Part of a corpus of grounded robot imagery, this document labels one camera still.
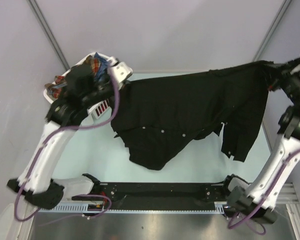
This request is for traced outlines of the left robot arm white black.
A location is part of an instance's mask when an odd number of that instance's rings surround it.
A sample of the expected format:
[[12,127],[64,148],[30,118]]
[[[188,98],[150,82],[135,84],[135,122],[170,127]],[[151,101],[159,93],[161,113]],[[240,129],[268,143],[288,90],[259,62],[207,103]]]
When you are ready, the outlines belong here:
[[[133,74],[125,62],[107,63],[101,80],[87,64],[73,66],[65,75],[65,87],[51,105],[46,115],[43,133],[24,172],[11,178],[7,187],[15,192],[14,204],[25,200],[38,209],[51,210],[62,199],[86,196],[95,200],[101,188],[87,175],[77,178],[54,179],[56,165],[66,145],[77,131],[91,130],[111,122],[119,108],[119,91]],[[114,97],[111,117],[99,124],[83,126],[97,104]]]

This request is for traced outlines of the black long sleeve shirt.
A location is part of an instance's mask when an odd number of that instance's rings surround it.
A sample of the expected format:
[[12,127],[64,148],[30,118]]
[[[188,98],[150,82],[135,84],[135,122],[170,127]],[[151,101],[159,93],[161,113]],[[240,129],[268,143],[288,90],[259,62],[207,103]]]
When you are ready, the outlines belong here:
[[193,140],[222,134],[221,152],[244,162],[263,120],[279,65],[256,61],[192,74],[135,80],[120,91],[111,127],[129,160],[161,170]]

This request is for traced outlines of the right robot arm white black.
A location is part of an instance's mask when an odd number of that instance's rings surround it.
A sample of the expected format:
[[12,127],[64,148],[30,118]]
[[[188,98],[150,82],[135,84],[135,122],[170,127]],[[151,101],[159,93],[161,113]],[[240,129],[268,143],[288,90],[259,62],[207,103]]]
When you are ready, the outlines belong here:
[[273,150],[256,179],[248,183],[232,174],[224,180],[220,194],[235,212],[229,229],[251,220],[260,225],[274,223],[279,193],[300,161],[300,57],[271,68],[275,75],[267,81],[269,91],[283,90],[292,105],[280,117]]

